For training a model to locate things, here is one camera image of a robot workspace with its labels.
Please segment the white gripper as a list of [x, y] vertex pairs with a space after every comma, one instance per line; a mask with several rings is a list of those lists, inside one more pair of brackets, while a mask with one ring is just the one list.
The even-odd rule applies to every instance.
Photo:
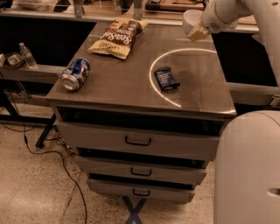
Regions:
[[206, 3], [205, 9], [202, 14], [201, 24], [193, 27], [187, 37], [191, 41], [198, 41], [205, 39], [210, 33], [220, 33], [227, 28], [234, 29], [238, 25], [238, 21], [225, 23], [223, 22], [215, 9], [216, 0], [209, 0]]

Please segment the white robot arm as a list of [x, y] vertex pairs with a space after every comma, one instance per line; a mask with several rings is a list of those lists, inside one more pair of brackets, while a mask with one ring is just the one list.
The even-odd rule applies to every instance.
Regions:
[[[279, 0], [210, 0], [188, 32], [192, 41], [252, 15], [280, 84]], [[280, 113], [249, 112], [223, 130], [214, 174], [213, 224], [280, 224]]]

